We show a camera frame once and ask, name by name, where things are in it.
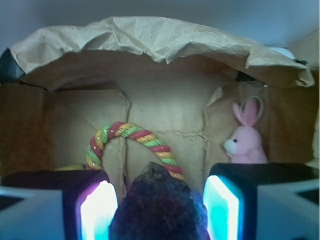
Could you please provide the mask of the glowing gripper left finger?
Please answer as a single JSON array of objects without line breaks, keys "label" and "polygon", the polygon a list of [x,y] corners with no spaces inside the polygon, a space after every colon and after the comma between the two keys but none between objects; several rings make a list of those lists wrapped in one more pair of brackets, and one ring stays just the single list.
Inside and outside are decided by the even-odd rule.
[{"label": "glowing gripper left finger", "polygon": [[104,170],[11,174],[0,180],[0,238],[107,240],[117,208]]}]

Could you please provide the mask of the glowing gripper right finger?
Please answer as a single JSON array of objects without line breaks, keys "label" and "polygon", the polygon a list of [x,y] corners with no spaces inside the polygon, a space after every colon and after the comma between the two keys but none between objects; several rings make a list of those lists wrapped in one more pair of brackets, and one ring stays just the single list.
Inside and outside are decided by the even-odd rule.
[{"label": "glowing gripper right finger", "polygon": [[320,172],[301,163],[217,163],[203,202],[212,240],[317,240]]}]

